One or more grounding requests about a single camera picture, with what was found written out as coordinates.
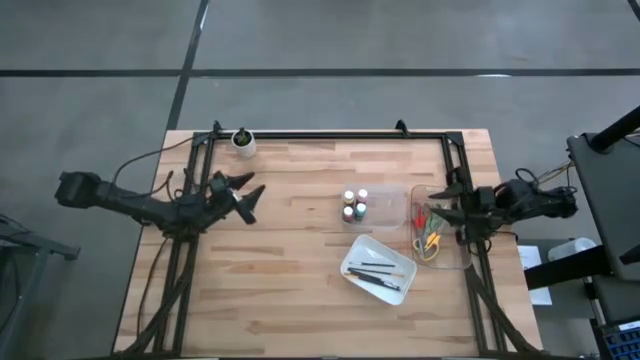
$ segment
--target metal stand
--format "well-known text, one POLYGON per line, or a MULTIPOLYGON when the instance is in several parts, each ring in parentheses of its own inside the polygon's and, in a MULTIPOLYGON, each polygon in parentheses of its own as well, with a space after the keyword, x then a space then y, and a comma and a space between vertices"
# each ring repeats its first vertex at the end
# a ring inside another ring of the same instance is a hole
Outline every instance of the metal stand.
POLYGON ((640 106, 631 110, 620 120, 611 124, 608 128, 602 130, 599 134, 589 139, 589 146, 593 151, 606 153, 610 151, 610 147, 621 140, 625 136, 631 134, 635 129, 640 127, 640 106))
POLYGON ((15 244, 15 246, 0 247, 4 251, 13 252, 10 256, 16 256, 15 252, 24 250, 32 253, 35 259, 22 293, 18 294, 13 310, 6 320, 6 326, 0 333, 0 359, 4 359, 11 350, 13 336, 19 330, 24 318, 25 305, 37 293, 49 254, 62 255, 65 260, 71 261, 78 258, 80 248, 63 245, 6 222, 0 223, 0 239, 15 244))

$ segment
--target red object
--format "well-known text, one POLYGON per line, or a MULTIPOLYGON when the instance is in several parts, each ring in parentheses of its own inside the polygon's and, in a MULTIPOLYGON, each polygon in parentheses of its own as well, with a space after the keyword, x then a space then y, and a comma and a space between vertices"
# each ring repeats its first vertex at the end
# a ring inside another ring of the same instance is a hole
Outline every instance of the red object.
POLYGON ((427 215, 422 205, 418 203, 411 204, 411 221, 416 231, 424 231, 427 226, 427 215))

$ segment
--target concrete floor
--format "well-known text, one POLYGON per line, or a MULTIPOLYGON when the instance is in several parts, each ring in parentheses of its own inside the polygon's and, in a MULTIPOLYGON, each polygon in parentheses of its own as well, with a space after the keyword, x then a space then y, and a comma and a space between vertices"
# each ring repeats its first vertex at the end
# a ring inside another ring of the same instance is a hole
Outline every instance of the concrete floor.
MULTIPOLYGON (((5 0, 0 69, 168 69, 184 61, 198 0, 5 0)), ((640 63, 624 0, 212 0, 195 68, 624 68, 640 63)), ((64 170, 110 177, 160 147, 177 78, 0 78, 0 212, 82 246, 51 261, 20 358, 106 355, 140 233, 72 210, 64 170)), ((179 129, 489 128, 504 179, 566 159, 566 137, 638 105, 640 77, 193 79, 179 129)), ((157 158, 119 184, 149 189, 157 158)), ((570 220, 518 224, 523 238, 597 239, 584 197, 570 220)), ((585 323, 539 319, 545 348, 594 350, 585 323), (569 324, 573 331, 561 332, 569 324)))

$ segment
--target white cup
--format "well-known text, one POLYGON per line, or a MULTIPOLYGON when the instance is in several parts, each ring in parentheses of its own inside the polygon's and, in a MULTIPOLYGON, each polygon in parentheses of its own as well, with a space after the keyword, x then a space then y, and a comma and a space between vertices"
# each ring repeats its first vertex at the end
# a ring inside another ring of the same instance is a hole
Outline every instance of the white cup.
POLYGON ((256 137, 249 130, 245 130, 246 133, 251 135, 251 141, 245 146, 238 146, 233 139, 236 137, 236 134, 239 132, 240 130, 237 130, 231 135, 231 144, 233 144, 233 147, 236 149, 238 154, 240 154, 240 157, 248 159, 253 155, 255 155, 256 153, 256 137))

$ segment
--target clear plastic container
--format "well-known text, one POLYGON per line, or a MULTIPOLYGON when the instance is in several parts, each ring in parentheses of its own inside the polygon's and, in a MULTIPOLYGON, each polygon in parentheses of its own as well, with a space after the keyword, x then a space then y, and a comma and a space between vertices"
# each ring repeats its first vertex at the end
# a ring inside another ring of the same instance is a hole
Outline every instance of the clear plastic container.
MULTIPOLYGON (((340 202, 342 203, 342 194, 345 191, 357 194, 360 189, 368 192, 367 212, 360 221, 346 222, 343 219, 345 226, 359 230, 389 231, 401 227, 407 220, 408 196, 404 187, 394 184, 345 184, 340 194, 340 202)), ((341 218, 343 208, 344 204, 340 207, 341 218)))
MULTIPOLYGON (((411 207, 417 204, 418 206, 427 205, 428 208, 439 206, 445 209, 451 209, 453 200, 434 200, 430 199, 431 194, 439 193, 444 188, 438 188, 434 186, 418 185, 411 190, 411 207)), ((459 246, 456 242, 456 229, 449 223, 441 219, 442 223, 437 228, 436 233, 440 235, 440 242, 438 243, 438 253, 430 260, 424 260, 421 257, 419 250, 417 250, 413 243, 418 239, 418 232, 414 226, 413 219, 411 219, 411 230, 409 231, 409 241, 411 254, 413 260, 418 265, 428 266, 434 269, 466 269, 471 265, 471 255, 466 246, 459 246)))

